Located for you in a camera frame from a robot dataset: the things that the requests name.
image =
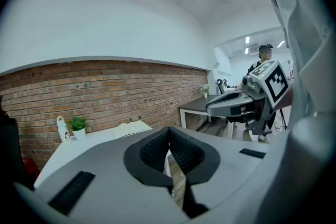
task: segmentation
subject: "red brick wall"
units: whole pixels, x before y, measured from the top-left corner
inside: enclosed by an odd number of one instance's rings
[[[0,77],[3,110],[16,118],[23,157],[43,168],[60,144],[56,118],[83,116],[86,132],[142,120],[181,126],[178,106],[200,98],[206,71],[124,61],[82,61]]]

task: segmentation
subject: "desk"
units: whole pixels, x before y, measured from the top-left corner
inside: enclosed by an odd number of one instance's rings
[[[181,126],[183,128],[186,128],[185,113],[208,116],[208,121],[211,122],[211,115],[206,112],[205,106],[209,101],[216,98],[217,96],[218,95],[208,95],[208,98],[200,98],[188,104],[179,106],[180,115],[181,115]],[[228,135],[228,138],[230,139],[232,139],[233,126],[234,126],[234,122],[229,122],[227,135]]]
[[[41,183],[46,180],[53,172],[60,169],[62,166],[71,162],[73,159],[96,145],[151,129],[152,128],[150,128],[144,122],[135,121],[128,124],[119,125],[118,127],[88,133],[86,135],[86,139],[83,141],[78,141],[74,136],[72,136],[71,142],[62,142],[58,146],[36,179],[34,187],[38,188]],[[165,168],[167,175],[170,176],[170,171],[167,169],[167,167],[169,168],[169,165],[166,160]]]

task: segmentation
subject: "white bottle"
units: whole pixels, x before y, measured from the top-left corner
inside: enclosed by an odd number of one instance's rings
[[[58,133],[62,139],[62,142],[70,142],[71,141],[70,133],[62,116],[57,117],[57,126],[58,126]]]

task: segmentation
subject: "black chair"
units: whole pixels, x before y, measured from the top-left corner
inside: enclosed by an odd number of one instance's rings
[[[1,107],[0,95],[0,152],[2,174],[9,176],[12,182],[19,182],[29,189],[34,189],[34,180],[24,169],[19,145],[19,132],[16,119],[10,118]]]

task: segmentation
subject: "potted plant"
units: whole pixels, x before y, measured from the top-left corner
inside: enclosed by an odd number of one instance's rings
[[[73,134],[77,140],[84,140],[86,138],[85,135],[86,119],[82,119],[80,117],[73,117],[72,121],[68,121],[67,124],[71,126]]]
[[[200,92],[204,92],[204,98],[208,98],[210,85],[209,84],[203,84],[199,90],[200,90]]]

